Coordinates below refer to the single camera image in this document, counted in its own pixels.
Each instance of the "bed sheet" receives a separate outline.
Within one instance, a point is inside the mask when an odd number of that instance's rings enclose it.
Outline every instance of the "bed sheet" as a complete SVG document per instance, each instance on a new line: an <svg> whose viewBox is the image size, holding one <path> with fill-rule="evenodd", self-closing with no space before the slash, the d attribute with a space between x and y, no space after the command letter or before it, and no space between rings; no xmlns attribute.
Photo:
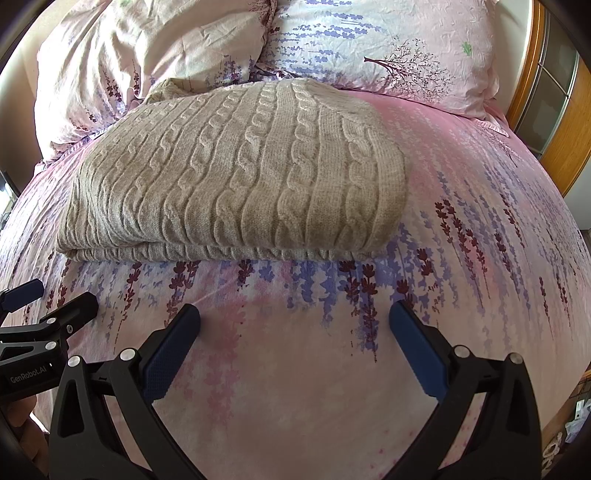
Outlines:
<svg viewBox="0 0 591 480"><path fill-rule="evenodd" d="M407 158L408 203L388 255L354 261L74 262L54 252L70 179L92 147L38 173L0 238L0 286L46 293L8 325L36 322L89 290L74 335L87 361L139 346L184 303L202 333L155 403L208 478L378 479L435 401L423 394L387 315L406 299L475 354L525 357L542 425L591 359L591 261L550 178L513 133L406 100L352 92L380 111ZM51 393L40 395L47 424ZM113 407L124 443L139 459ZM447 461L474 425L471 408Z"/></svg>

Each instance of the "folded knit blanket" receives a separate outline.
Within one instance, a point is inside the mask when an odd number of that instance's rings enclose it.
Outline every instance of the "folded knit blanket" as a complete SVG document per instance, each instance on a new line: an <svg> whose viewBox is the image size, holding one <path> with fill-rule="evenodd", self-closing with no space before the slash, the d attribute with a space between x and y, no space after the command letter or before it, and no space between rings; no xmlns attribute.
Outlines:
<svg viewBox="0 0 591 480"><path fill-rule="evenodd" d="M140 261L383 251L406 180L371 105L309 79L187 95L156 88L92 147L58 251Z"/></svg>

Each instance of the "cable knit pattern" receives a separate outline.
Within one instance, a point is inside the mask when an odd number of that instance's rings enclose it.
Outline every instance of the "cable knit pattern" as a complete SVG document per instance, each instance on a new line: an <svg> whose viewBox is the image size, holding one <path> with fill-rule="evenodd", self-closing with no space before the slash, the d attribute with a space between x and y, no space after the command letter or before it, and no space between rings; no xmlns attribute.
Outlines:
<svg viewBox="0 0 591 480"><path fill-rule="evenodd" d="M310 79L154 88L88 153L57 250L77 260L363 259L406 198L366 102Z"/></svg>

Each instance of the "pillow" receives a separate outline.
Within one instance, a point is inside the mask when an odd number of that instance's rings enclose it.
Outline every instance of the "pillow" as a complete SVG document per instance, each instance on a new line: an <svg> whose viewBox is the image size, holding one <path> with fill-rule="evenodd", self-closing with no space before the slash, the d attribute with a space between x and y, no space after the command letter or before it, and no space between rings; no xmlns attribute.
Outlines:
<svg viewBox="0 0 591 480"><path fill-rule="evenodd" d="M44 160L116 122L150 87L205 92L247 82L276 0L80 0L38 53Z"/></svg>
<svg viewBox="0 0 591 480"><path fill-rule="evenodd" d="M257 67L485 119L498 0L280 0Z"/></svg>

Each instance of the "blue gripper pad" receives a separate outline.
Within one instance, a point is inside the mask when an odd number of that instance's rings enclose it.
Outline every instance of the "blue gripper pad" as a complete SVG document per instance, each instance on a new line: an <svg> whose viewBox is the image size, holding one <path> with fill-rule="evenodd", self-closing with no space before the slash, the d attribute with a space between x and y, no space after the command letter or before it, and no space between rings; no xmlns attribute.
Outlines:
<svg viewBox="0 0 591 480"><path fill-rule="evenodd" d="M2 300L2 309L5 312L16 312L32 301L43 296L43 282L37 278L28 281L16 288L7 291Z"/></svg>
<svg viewBox="0 0 591 480"><path fill-rule="evenodd" d="M388 319L390 330L396 337L423 391L441 403L449 388L447 367L416 323L420 320L414 313L407 311L400 302L392 305Z"/></svg>
<svg viewBox="0 0 591 480"><path fill-rule="evenodd" d="M160 339L160 345L143 368L142 396L148 404L166 395L200 328L199 310L185 304L164 330L152 333Z"/></svg>

